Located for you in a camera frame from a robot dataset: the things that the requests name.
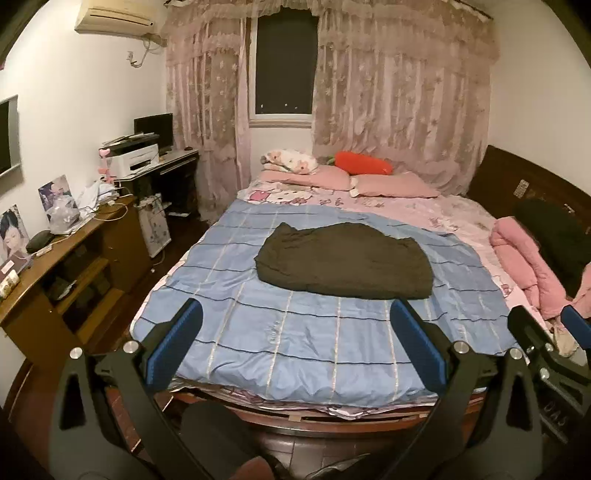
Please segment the wall-mounted air conditioner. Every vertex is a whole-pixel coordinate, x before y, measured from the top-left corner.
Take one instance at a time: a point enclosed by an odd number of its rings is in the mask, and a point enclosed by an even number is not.
[[[83,0],[75,30],[141,37],[155,32],[147,0]]]

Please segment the pink lace curtain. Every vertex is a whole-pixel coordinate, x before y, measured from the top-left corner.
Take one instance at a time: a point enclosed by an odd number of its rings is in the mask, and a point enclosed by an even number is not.
[[[198,148],[200,213],[213,222],[250,180],[246,19],[281,7],[319,20],[318,155],[391,159],[445,193],[467,188],[486,147],[492,23],[454,0],[196,0],[170,7],[168,108]]]
[[[465,192],[487,145],[492,21],[453,0],[360,0],[325,9],[318,31],[314,152]]]

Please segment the framed picture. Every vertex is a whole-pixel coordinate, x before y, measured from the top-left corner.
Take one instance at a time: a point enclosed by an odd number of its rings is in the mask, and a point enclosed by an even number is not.
[[[23,258],[28,257],[25,247],[29,243],[29,236],[16,205],[12,205],[0,216],[0,238],[2,239],[0,248],[2,262],[5,262],[13,255]]]
[[[65,175],[62,175],[41,187],[39,189],[39,196],[41,197],[43,209],[46,213],[54,206],[59,197],[64,197],[68,202],[71,201],[73,207],[77,208]]]

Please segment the window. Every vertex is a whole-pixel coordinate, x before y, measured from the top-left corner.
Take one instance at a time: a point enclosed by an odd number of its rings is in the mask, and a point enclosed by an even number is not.
[[[253,19],[249,59],[251,125],[311,124],[318,19],[281,8]]]

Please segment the white wall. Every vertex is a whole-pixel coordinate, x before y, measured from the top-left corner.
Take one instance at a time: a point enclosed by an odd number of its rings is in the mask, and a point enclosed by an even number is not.
[[[165,10],[159,0],[157,20]],[[0,212],[16,203],[29,236],[48,227],[37,188],[66,174],[76,197],[97,178],[101,142],[133,133],[133,119],[165,111],[164,55],[140,60],[141,40],[78,34],[80,0],[50,0],[0,71],[0,100],[18,95],[22,177],[0,179]],[[23,356],[0,331],[0,404]]]
[[[489,143],[591,194],[591,68],[542,0],[488,0],[501,57]]]
[[[261,157],[277,149],[312,153],[312,129],[273,127],[251,128],[251,174],[256,178],[262,170]]]

